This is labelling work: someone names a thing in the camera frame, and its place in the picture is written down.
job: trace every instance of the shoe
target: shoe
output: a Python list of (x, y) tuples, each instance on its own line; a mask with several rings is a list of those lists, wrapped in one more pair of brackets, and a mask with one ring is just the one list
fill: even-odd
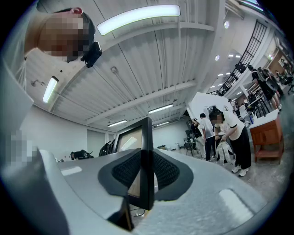
[(234, 168), (232, 169), (232, 172), (233, 172), (233, 173), (237, 173), (239, 170), (241, 170), (241, 166), (240, 166), (240, 165), (234, 167)]
[(248, 172), (248, 170), (249, 170), (249, 168), (242, 169), (242, 170), (240, 171), (240, 173), (239, 173), (239, 176), (240, 176), (240, 177), (245, 176), (245, 175), (246, 175), (246, 172)]

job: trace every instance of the ear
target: ear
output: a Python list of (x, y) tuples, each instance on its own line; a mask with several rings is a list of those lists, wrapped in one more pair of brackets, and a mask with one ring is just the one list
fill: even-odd
[(83, 10), (80, 7), (75, 7), (70, 9), (69, 11), (71, 14), (82, 14)]

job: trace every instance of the white t-shirt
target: white t-shirt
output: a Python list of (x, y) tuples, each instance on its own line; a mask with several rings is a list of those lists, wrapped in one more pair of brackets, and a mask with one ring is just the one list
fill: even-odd
[(234, 128), (237, 126), (237, 130), (229, 136), (230, 140), (236, 140), (240, 137), (242, 130), (244, 128), (244, 123), (242, 123), (239, 118), (234, 115), (231, 111), (224, 111), (224, 120), (222, 123), (215, 124), (216, 128), (220, 128), (221, 130), (225, 130), (227, 126), (230, 128)]
[(232, 105), (234, 111), (238, 110), (234, 101), (231, 101), (231, 105)]
[(24, 41), (28, 28), (28, 23), (36, 10), (37, 2), (34, 2), (29, 9), (18, 20), (10, 35), (4, 43), (0, 54), (3, 68), (8, 69), (10, 74), (26, 90), (26, 62), (24, 58)]
[(213, 126), (208, 118), (202, 118), (200, 121), (200, 129), (205, 129), (205, 137), (208, 139), (215, 135)]

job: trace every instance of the fluorescent light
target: fluorescent light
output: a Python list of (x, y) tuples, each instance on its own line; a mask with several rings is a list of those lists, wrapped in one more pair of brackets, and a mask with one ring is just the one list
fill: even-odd
[(240, 1), (240, 2), (242, 2), (242, 3), (244, 3), (244, 4), (247, 4), (247, 5), (249, 5), (249, 6), (252, 6), (252, 7), (256, 8), (256, 9), (258, 9), (258, 10), (260, 10), (260, 11), (263, 11), (263, 9), (261, 9), (260, 7), (254, 5), (254, 4), (250, 3), (250, 2), (247, 2), (247, 1)]
[(157, 109), (150, 110), (150, 111), (149, 111), (149, 114), (154, 113), (154, 112), (159, 112), (159, 111), (161, 111), (161, 110), (164, 110), (164, 109), (170, 108), (170, 107), (172, 107), (172, 106), (174, 106), (174, 105), (173, 105), (173, 104), (170, 104), (170, 105), (163, 106), (163, 107), (161, 107), (161, 108), (157, 108)]
[(226, 21), (226, 22), (224, 23), (224, 26), (225, 26), (225, 28), (229, 28), (230, 23), (229, 23), (228, 21)]
[(108, 125), (108, 127), (113, 127), (113, 126), (116, 126), (116, 125), (118, 125), (118, 124), (126, 123), (126, 122), (127, 122), (127, 120), (122, 120), (122, 121), (119, 121), (119, 122), (117, 122), (117, 123), (110, 124), (110, 125)]
[(106, 35), (109, 32), (122, 27), (124, 25), (154, 17), (170, 17), (181, 15), (178, 5), (156, 5), (146, 6), (131, 11), (126, 11), (117, 16), (114, 16), (101, 24), (98, 24), (97, 29), (101, 35)]
[(158, 124), (156, 126), (158, 127), (158, 126), (161, 126), (161, 125), (164, 125), (164, 124), (167, 124), (167, 123), (169, 123), (169, 122), (161, 123), (161, 124)]
[(52, 95), (53, 93), (53, 90), (54, 88), (56, 87), (57, 83), (58, 83), (58, 79), (54, 76), (52, 76), (50, 78), (50, 81), (46, 87), (46, 90), (45, 90), (45, 93), (44, 93), (44, 96), (43, 96), (43, 102), (45, 103), (48, 103), (48, 100), (50, 98), (50, 96)]

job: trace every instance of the metal railing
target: metal railing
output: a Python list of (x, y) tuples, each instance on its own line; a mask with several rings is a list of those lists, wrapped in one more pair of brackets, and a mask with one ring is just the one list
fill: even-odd
[[(251, 62), (263, 40), (263, 37), (266, 33), (266, 29), (267, 26), (256, 20), (250, 41), (239, 61), (239, 64), (248, 65)], [(208, 92), (207, 94), (223, 96), (235, 84), (235, 82), (239, 79), (240, 76), (240, 71), (235, 68), (219, 90)]]

